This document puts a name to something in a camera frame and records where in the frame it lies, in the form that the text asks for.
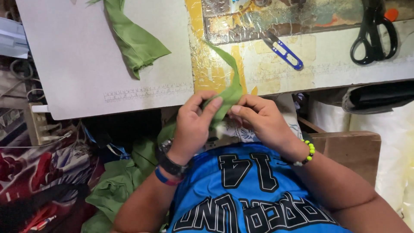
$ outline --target person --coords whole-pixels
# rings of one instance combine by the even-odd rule
[[[308,159],[312,146],[292,133],[271,100],[244,95],[228,112],[261,142],[193,157],[223,99],[199,106],[215,95],[198,92],[178,111],[166,156],[179,165],[193,161],[184,180],[167,185],[153,172],[122,205],[115,232],[158,232],[168,211],[172,233],[411,232],[362,177],[317,151]]]

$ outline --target blue shirt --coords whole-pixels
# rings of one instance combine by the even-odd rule
[[[322,211],[291,168],[261,143],[194,157],[178,186],[167,232],[346,232]]]

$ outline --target blue-handled snips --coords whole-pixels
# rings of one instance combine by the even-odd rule
[[[261,36],[261,37],[262,37],[263,41],[266,43],[266,45],[269,46],[269,48],[273,52],[275,52],[277,55],[279,55],[285,62],[287,62],[289,65],[291,65],[295,70],[300,70],[300,69],[303,68],[302,60],[300,60],[282,41],[280,41],[279,38],[277,38],[277,36],[275,36],[270,31],[266,31],[266,34],[270,39],[266,39],[263,36]],[[277,43],[280,47],[282,47],[286,51],[286,53],[283,54],[282,52],[277,50],[277,48],[273,46],[274,43]],[[297,60],[296,65],[294,65],[291,61],[289,61],[288,55],[292,56],[293,58],[295,58]]]

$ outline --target scissors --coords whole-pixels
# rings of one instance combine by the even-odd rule
[[[277,36],[275,36],[270,31],[266,31],[266,34],[270,39],[266,39],[263,36],[260,36],[260,37],[273,52],[279,55],[285,62],[291,65],[295,70],[300,70],[301,68],[303,68],[303,62],[284,43],[282,43],[282,41],[280,41],[279,38],[277,38]],[[273,46],[274,43],[277,43],[278,45],[280,45],[286,51],[286,53],[283,54],[282,52],[277,50],[277,48]],[[289,61],[288,59],[289,54],[298,61],[296,65],[292,64],[292,62]]]
[[[368,65],[374,61],[383,61],[393,57],[398,49],[398,37],[392,22],[384,16],[384,2],[382,0],[363,0],[364,15],[362,19],[361,29],[358,38],[351,47],[351,59],[358,65]],[[385,55],[381,44],[380,33],[377,25],[383,24],[390,36],[391,50]],[[363,44],[365,47],[365,58],[356,60],[354,57],[356,48]]]

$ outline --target watch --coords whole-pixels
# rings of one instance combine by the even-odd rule
[[[155,150],[155,158],[158,160],[158,165],[161,166],[166,172],[173,176],[182,177],[190,169],[193,160],[191,159],[185,166],[181,166],[171,161],[168,158],[167,153],[170,151],[172,144],[173,139],[168,139],[163,142]]]

